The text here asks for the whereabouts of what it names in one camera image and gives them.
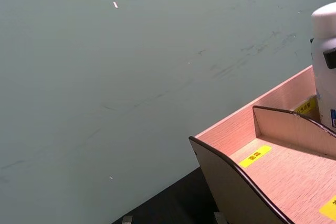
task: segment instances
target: wooden organizer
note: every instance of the wooden organizer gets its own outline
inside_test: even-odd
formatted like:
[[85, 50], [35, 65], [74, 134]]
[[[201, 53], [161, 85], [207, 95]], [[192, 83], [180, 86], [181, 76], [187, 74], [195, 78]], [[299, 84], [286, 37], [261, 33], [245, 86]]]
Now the wooden organizer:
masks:
[[[190, 137], [230, 224], [336, 223], [336, 135], [289, 111], [315, 92], [309, 67]], [[270, 150], [259, 156], [262, 146]]]

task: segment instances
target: gray-green wall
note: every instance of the gray-green wall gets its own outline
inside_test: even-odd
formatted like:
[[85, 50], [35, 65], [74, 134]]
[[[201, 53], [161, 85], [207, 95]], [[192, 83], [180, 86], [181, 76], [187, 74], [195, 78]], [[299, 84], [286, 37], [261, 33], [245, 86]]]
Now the gray-green wall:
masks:
[[0, 222], [109, 224], [191, 172], [333, 1], [0, 0]]

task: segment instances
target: plywood panel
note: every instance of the plywood panel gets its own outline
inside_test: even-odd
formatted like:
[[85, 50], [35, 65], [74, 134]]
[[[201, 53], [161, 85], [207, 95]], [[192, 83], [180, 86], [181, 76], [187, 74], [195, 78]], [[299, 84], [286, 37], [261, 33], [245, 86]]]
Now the plywood panel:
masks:
[[256, 138], [230, 158], [239, 163], [263, 145], [271, 151], [243, 170], [270, 200], [296, 224], [335, 223], [319, 209], [336, 195], [336, 160], [267, 137]]
[[260, 134], [253, 116], [254, 105], [292, 109], [315, 93], [315, 82], [310, 66], [196, 137], [230, 155]]
[[323, 125], [286, 111], [254, 108], [254, 112], [263, 136], [336, 157], [336, 135]]

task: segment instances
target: yellow sticker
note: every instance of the yellow sticker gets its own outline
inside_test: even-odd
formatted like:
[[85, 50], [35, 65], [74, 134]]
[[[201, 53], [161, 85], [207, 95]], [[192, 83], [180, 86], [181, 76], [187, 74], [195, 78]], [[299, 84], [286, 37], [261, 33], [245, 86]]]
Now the yellow sticker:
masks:
[[316, 107], [316, 100], [315, 97], [309, 99], [307, 102], [305, 102], [303, 105], [295, 109], [295, 112], [301, 113], [301, 114], [307, 114], [312, 109], [315, 109]]
[[320, 213], [336, 220], [336, 195], [320, 209]]
[[259, 148], [258, 150], [256, 150], [255, 152], [253, 152], [251, 155], [249, 155], [246, 159], [241, 161], [239, 163], [239, 165], [242, 166], [243, 168], [246, 168], [247, 166], [251, 165], [252, 163], [257, 161], [258, 159], [260, 159], [266, 153], [268, 153], [271, 149], [272, 149], [271, 147], [269, 147], [267, 145], [264, 145], [261, 148]]

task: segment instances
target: white bottle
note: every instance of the white bottle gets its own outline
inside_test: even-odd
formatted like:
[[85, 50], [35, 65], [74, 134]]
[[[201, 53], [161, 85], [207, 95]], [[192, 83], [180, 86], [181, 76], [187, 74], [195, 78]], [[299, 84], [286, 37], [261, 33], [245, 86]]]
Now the white bottle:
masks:
[[311, 19], [311, 56], [321, 123], [336, 131], [336, 3], [317, 9]]

